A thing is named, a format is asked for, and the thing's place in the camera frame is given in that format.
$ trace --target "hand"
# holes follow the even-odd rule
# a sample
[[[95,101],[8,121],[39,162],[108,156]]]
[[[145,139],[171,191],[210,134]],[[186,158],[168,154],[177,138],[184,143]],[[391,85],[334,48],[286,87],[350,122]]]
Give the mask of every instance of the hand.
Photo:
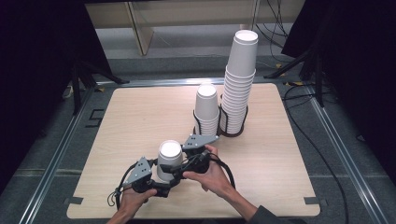
[[[218,155],[218,150],[215,147],[212,147],[210,145],[206,145],[205,147],[211,153]],[[221,166],[219,166],[215,161],[211,161],[209,163],[209,168],[204,174],[197,174],[195,172],[184,172],[183,176],[188,179],[200,182],[202,188],[205,191],[210,190],[223,199],[225,199],[225,197],[229,195],[231,191],[234,191],[233,186],[231,186],[230,181],[224,174]]]
[[[132,188],[126,189],[122,193],[120,209],[107,222],[107,224],[126,223],[132,219],[137,210],[146,203],[148,199],[157,194],[156,189],[149,189],[144,193],[137,193]]]

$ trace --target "person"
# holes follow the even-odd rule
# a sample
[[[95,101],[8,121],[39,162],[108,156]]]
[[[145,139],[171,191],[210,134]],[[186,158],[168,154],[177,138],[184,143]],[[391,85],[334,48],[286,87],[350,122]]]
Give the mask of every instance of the person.
[[[210,145],[206,145],[205,147],[211,153],[218,155],[218,150],[215,147]],[[256,207],[245,199],[236,189],[233,188],[221,166],[214,161],[209,163],[209,168],[204,174],[184,172],[183,176],[188,179],[198,181],[201,183],[201,186],[205,191],[210,190],[220,198],[224,199],[242,216],[247,224],[276,224],[286,222],[286,220],[276,217],[263,206]],[[122,193],[120,209],[107,222],[107,224],[121,224],[133,219],[137,210],[143,205],[143,203],[156,193],[156,189],[150,189],[144,193],[136,193],[133,189],[126,189]]]

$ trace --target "black sleeve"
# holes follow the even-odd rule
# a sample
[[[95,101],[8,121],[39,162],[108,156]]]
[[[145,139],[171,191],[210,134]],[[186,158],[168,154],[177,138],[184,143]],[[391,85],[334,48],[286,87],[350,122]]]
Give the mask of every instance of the black sleeve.
[[[260,206],[257,209],[257,212],[254,214],[253,218],[247,224],[281,224],[281,223],[291,223],[287,220],[281,219],[268,211],[263,206]]]

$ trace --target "table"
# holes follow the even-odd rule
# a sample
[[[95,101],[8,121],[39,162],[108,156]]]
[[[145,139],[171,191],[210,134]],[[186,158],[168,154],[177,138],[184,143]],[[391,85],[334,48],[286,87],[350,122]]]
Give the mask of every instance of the table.
[[[223,86],[216,87],[220,96]],[[74,194],[83,198],[82,203],[69,204],[68,217],[112,217],[117,208],[108,206],[106,199],[127,168],[142,156],[157,158],[161,142],[173,139],[182,144],[190,135],[197,90],[198,86],[115,90]],[[316,196],[276,86],[253,84],[248,106],[242,134],[221,136],[212,144],[230,166],[237,190],[279,217],[316,216],[318,204],[304,202]],[[151,198],[135,217],[240,215],[199,183],[182,180],[168,198]]]

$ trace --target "person's left hand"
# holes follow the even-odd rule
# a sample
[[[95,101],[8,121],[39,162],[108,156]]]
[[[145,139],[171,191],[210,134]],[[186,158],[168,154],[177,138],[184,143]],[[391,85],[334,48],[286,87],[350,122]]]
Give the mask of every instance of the person's left hand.
[[[147,200],[155,194],[157,194],[156,189],[149,189],[144,193],[137,193],[132,188],[126,189],[122,192],[120,209],[107,224],[126,223],[134,217],[143,203],[146,203]]]

